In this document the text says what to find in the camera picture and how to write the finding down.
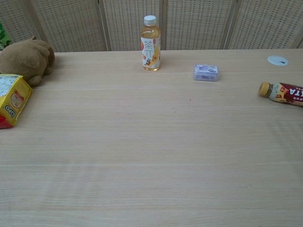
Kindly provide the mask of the brown plush toy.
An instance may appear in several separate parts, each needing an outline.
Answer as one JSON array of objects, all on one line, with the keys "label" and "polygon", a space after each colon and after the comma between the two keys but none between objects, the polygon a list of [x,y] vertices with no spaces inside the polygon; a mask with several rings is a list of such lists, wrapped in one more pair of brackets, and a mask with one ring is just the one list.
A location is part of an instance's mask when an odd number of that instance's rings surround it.
[{"label": "brown plush toy", "polygon": [[43,76],[52,73],[55,54],[47,42],[35,36],[13,43],[0,52],[0,74],[21,75],[32,87],[39,85]]}]

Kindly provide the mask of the yellow tea bottle white cap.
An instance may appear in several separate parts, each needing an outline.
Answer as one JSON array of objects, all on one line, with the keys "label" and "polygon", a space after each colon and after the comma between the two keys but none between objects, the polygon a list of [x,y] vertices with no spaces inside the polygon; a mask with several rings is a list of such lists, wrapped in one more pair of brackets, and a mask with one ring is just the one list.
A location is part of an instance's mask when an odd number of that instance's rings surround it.
[{"label": "yellow tea bottle white cap", "polygon": [[141,30],[142,65],[145,70],[157,71],[160,68],[161,36],[156,25],[157,18],[147,15],[143,19]]}]

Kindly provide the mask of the red label milk tea bottle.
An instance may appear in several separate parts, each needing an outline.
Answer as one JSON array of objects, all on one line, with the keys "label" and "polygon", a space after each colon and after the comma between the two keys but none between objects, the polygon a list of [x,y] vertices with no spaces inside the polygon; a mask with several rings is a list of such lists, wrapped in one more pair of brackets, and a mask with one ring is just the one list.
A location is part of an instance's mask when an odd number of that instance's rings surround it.
[{"label": "red label milk tea bottle", "polygon": [[284,104],[303,106],[303,87],[297,85],[262,82],[258,95]]}]

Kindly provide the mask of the small purple plastic box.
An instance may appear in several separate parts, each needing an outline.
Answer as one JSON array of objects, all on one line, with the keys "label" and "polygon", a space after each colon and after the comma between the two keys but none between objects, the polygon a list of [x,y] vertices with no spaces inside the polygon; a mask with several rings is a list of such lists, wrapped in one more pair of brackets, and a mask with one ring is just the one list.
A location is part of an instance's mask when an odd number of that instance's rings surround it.
[{"label": "small purple plastic box", "polygon": [[219,67],[216,65],[196,64],[193,69],[193,79],[197,81],[217,82],[220,77]]}]

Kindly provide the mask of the green printed package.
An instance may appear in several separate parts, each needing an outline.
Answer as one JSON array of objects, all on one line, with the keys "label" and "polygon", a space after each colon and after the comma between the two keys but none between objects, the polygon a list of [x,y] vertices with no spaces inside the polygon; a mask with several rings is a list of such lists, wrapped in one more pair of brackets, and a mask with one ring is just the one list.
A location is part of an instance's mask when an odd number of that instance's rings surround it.
[{"label": "green printed package", "polygon": [[9,34],[6,32],[4,26],[0,22],[0,51],[2,51],[5,47],[12,44],[12,40]]}]

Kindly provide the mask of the yellow Lipo snack bag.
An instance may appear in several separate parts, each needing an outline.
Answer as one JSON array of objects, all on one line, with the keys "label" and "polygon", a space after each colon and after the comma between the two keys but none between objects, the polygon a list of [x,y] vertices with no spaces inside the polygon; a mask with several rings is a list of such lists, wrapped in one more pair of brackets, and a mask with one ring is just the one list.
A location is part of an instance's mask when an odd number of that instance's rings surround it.
[{"label": "yellow Lipo snack bag", "polygon": [[15,127],[33,89],[16,74],[0,74],[0,129]]}]

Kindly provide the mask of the woven folding screen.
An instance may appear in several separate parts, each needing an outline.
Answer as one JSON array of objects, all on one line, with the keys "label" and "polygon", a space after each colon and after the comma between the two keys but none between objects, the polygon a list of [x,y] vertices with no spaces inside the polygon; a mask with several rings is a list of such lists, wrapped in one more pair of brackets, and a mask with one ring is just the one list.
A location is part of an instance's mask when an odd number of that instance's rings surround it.
[{"label": "woven folding screen", "polygon": [[37,38],[56,52],[303,49],[303,0],[0,0],[0,50]]}]

